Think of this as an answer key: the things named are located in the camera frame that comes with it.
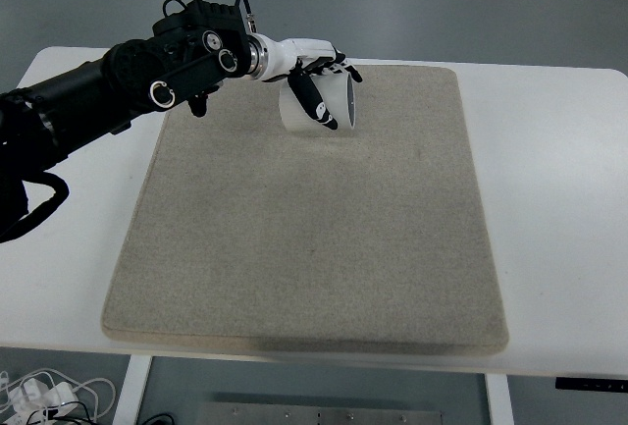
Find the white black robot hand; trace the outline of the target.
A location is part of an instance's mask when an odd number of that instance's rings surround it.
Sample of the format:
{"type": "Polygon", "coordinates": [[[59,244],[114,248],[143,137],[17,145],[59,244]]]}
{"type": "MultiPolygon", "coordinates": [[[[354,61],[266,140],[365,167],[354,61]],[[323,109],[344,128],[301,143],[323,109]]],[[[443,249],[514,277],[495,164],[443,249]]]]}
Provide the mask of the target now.
{"type": "Polygon", "coordinates": [[[269,37],[252,33],[249,35],[251,67],[249,76],[253,80],[277,82],[296,75],[314,76],[347,72],[353,85],[362,82],[362,77],[346,56],[332,43],[311,38],[289,38],[274,41],[269,37]]]}

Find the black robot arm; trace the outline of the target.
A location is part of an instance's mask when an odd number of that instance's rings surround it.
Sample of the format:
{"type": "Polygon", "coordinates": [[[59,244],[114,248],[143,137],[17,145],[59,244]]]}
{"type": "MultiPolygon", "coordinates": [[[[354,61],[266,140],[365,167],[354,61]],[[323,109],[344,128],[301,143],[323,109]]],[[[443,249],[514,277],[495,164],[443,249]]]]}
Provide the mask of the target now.
{"type": "Polygon", "coordinates": [[[232,5],[193,0],[166,13],[148,39],[111,48],[57,77],[1,96],[1,240],[18,239],[68,198],[55,165],[133,119],[185,102],[196,117],[225,79],[250,67],[243,13],[232,5]]]}

